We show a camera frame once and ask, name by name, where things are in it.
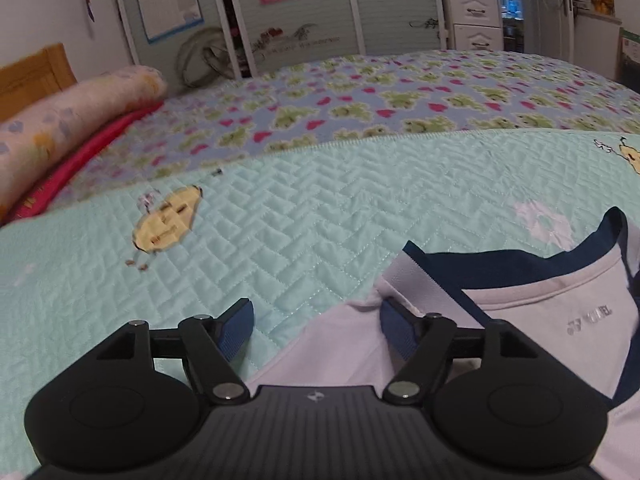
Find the pink heart pattern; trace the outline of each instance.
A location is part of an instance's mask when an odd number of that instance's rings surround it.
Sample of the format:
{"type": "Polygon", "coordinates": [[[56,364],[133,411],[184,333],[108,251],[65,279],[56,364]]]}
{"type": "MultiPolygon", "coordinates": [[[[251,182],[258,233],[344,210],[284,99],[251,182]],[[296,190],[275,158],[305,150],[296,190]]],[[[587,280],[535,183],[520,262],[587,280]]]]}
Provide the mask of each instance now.
{"type": "Polygon", "coordinates": [[[396,113],[395,110],[376,110],[376,113],[380,116],[380,117],[384,117],[385,119],[388,119],[389,117],[391,117],[393,114],[396,113]]]}
{"type": "Polygon", "coordinates": [[[306,124],[306,129],[311,131],[315,130],[318,126],[322,126],[326,121],[309,121],[306,124]]]}
{"type": "Polygon", "coordinates": [[[209,147],[208,144],[198,144],[195,148],[193,148],[190,153],[191,155],[197,155],[202,150],[206,150],[209,147]]]}
{"type": "Polygon", "coordinates": [[[256,132],[254,133],[254,142],[262,142],[267,137],[271,137],[271,132],[256,132]]]}
{"type": "Polygon", "coordinates": [[[154,160],[151,161],[151,165],[153,167],[156,167],[158,164],[160,164],[163,160],[166,159],[166,155],[159,155],[156,156],[156,158],[154,160]]]}
{"type": "Polygon", "coordinates": [[[438,112],[438,113],[443,112],[444,110],[448,110],[448,109],[449,109],[449,107],[448,107],[448,106],[441,105],[441,104],[438,104],[438,103],[429,103],[429,108],[430,108],[431,110],[433,110],[434,112],[438,112]]]}

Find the pillow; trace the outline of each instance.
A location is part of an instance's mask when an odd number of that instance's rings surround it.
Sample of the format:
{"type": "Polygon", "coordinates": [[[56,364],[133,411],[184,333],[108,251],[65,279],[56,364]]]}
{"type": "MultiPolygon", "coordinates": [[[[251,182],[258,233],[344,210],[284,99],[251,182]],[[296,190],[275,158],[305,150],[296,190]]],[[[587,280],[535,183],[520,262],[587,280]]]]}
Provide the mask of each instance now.
{"type": "Polygon", "coordinates": [[[83,81],[0,124],[0,221],[15,202],[104,123],[163,98],[167,84],[146,66],[83,81]]]}

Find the cartoon pear print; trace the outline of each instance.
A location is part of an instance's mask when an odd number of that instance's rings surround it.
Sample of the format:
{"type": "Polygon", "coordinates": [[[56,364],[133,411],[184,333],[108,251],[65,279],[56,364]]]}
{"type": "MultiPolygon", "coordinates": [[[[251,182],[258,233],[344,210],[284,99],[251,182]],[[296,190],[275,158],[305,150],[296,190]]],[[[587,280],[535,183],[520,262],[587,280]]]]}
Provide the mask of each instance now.
{"type": "MultiPolygon", "coordinates": [[[[179,243],[187,232],[191,230],[193,218],[200,200],[202,190],[198,186],[187,186],[172,192],[164,201],[151,212],[147,212],[133,229],[133,245],[138,251],[155,256],[159,251],[165,251],[179,243]]],[[[128,266],[138,264],[137,252],[132,260],[127,260],[128,266]]],[[[138,267],[147,270],[148,264],[138,267]]]]}
{"type": "Polygon", "coordinates": [[[640,152],[631,146],[625,144],[625,137],[620,137],[620,153],[637,174],[640,174],[640,152]]]}

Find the door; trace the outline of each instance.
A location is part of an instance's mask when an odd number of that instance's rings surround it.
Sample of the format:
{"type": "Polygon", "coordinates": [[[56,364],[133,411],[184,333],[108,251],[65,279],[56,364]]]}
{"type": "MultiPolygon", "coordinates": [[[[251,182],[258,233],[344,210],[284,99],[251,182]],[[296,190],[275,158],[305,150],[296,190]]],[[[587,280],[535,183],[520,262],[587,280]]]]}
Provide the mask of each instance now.
{"type": "Polygon", "coordinates": [[[522,0],[525,52],[574,61],[572,0],[522,0]]]}

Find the white drawer cabinet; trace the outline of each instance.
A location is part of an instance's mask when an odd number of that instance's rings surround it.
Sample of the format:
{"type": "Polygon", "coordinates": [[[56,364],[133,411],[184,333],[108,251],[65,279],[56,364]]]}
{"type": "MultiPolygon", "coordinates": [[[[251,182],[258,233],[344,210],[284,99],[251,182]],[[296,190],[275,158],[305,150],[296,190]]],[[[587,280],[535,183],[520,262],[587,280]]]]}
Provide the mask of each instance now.
{"type": "Polygon", "coordinates": [[[454,25],[457,50],[502,50],[502,29],[477,27],[476,25],[454,25]]]}
{"type": "Polygon", "coordinates": [[[500,0],[446,0],[449,48],[503,50],[500,0]]]}
{"type": "Polygon", "coordinates": [[[451,0],[451,20],[455,25],[500,27],[498,0],[451,0]]]}

